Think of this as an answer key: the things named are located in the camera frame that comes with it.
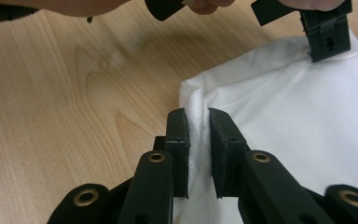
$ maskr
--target wooden table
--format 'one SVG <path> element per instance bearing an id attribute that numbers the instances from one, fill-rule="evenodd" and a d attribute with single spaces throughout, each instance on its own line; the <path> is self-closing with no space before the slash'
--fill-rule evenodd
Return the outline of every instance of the wooden table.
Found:
<path id="1" fill-rule="evenodd" d="M 46 223 L 71 189 L 125 181 L 165 134 L 181 81 L 303 35 L 297 13 L 260 27 L 251 2 L 165 22 L 138 0 L 92 24 L 48 11 L 0 23 L 0 223 Z"/>

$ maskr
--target wood grain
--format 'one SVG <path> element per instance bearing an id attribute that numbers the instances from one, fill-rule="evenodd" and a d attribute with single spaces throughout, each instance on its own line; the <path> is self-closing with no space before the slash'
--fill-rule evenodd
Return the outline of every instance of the wood grain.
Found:
<path id="1" fill-rule="evenodd" d="M 46 223 L 69 190 L 123 182 L 165 134 L 181 81 L 303 35 L 296 14 L 259 27 L 250 4 L 160 22 L 132 1 L 92 24 L 48 11 L 0 23 L 0 223 Z"/>

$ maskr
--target white fabric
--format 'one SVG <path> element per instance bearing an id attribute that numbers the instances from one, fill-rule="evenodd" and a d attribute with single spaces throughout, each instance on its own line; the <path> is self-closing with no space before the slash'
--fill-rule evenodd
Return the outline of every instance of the white fabric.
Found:
<path id="1" fill-rule="evenodd" d="M 251 149 L 274 154 L 304 187 L 358 188 L 358 40 L 350 52 L 313 63 L 306 37 L 290 37 L 182 83 L 190 126 L 189 199 L 174 223 L 242 223 L 237 200 L 217 200 L 208 107 L 233 118 Z"/>

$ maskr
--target table surface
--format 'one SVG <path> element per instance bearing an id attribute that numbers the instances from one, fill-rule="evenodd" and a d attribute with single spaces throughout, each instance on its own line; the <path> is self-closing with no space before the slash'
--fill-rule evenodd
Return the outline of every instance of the table surface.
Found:
<path id="1" fill-rule="evenodd" d="M 127 180 L 165 134 L 181 81 L 304 35 L 298 13 L 260 27 L 251 2 L 164 22 L 138 0 L 92 24 L 46 10 L 0 23 L 0 223 L 46 223 L 71 189 Z"/>

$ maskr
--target white cloth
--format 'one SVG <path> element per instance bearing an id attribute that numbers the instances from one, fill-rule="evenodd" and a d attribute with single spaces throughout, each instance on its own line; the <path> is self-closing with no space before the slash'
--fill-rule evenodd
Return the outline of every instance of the white cloth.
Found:
<path id="1" fill-rule="evenodd" d="M 189 199 L 174 200 L 174 223 L 242 223 L 237 199 L 217 200 L 208 107 L 233 118 L 251 149 L 274 154 L 304 187 L 358 188 L 358 40 L 313 63 L 306 37 L 278 40 L 182 83 L 190 126 Z"/>

